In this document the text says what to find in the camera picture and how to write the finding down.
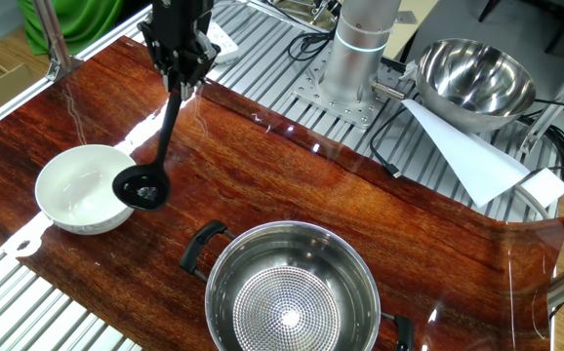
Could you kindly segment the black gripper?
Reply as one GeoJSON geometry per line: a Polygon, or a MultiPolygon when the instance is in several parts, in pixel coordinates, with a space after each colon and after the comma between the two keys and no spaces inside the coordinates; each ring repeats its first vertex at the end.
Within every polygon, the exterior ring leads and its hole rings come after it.
{"type": "Polygon", "coordinates": [[[168,92],[181,94],[182,100],[211,69],[221,47],[210,41],[205,46],[193,42],[195,29],[208,30],[213,0],[152,0],[152,19],[143,20],[138,29],[143,35],[153,65],[161,72],[168,92]],[[181,73],[179,72],[179,50],[181,73]]]}

